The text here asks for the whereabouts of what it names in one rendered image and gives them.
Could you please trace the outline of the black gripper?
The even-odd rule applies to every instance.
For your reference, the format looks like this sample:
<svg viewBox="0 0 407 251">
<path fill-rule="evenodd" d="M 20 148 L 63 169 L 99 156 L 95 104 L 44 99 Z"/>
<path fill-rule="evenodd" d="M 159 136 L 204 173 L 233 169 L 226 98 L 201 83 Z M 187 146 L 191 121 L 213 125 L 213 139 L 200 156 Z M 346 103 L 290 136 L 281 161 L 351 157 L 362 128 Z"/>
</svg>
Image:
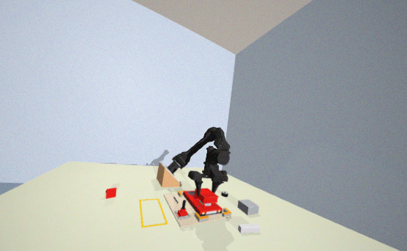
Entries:
<svg viewBox="0 0 407 251">
<path fill-rule="evenodd" d="M 195 182 L 198 196 L 201 193 L 201 184 L 203 183 L 202 178 L 210 178 L 209 176 L 206 176 L 207 170 L 209 169 L 209 167 L 211 167 L 212 169 L 216 169 L 216 167 L 219 167 L 219 165 L 217 165 L 217 163 L 212 162 L 212 161 L 207 161 L 207 160 L 205 162 L 203 162 L 203 164 L 205 164 L 205 166 L 204 166 L 204 170 L 202 170 L 202 173 L 196 172 L 196 171 L 188 172 L 188 177 L 191 178 L 192 180 L 194 180 L 194 182 Z M 226 177 L 226 179 L 223 179 L 221 183 L 212 182 L 212 192 L 215 193 L 217 191 L 217 188 L 219 187 L 219 185 L 224 183 L 224 181 L 228 182 L 228 176 Z"/>
</svg>

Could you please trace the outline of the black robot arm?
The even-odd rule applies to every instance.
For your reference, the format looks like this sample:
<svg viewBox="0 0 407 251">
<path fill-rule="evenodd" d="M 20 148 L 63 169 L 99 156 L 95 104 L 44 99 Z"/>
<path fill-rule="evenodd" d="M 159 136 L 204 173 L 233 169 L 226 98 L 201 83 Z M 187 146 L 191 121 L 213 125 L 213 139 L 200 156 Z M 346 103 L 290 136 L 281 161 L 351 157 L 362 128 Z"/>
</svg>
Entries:
<svg viewBox="0 0 407 251">
<path fill-rule="evenodd" d="M 178 168 L 183 169 L 190 162 L 191 156 L 199 151 L 207 142 L 213 141 L 217 149 L 213 148 L 213 146 L 209 146 L 207 148 L 206 160 L 223 166 L 227 165 L 230 160 L 229 155 L 231 152 L 229 151 L 230 145 L 226 141 L 225 133 L 220 127 L 211 127 L 206 131 L 203 138 L 193 145 L 188 151 L 184 151 L 171 159 L 173 162 L 168 165 L 170 172 L 173 174 Z M 219 171 L 219 167 L 216 167 L 216 169 L 209 167 L 206 175 L 208 175 L 213 182 L 221 183 L 223 179 L 226 179 L 227 171 Z"/>
</svg>

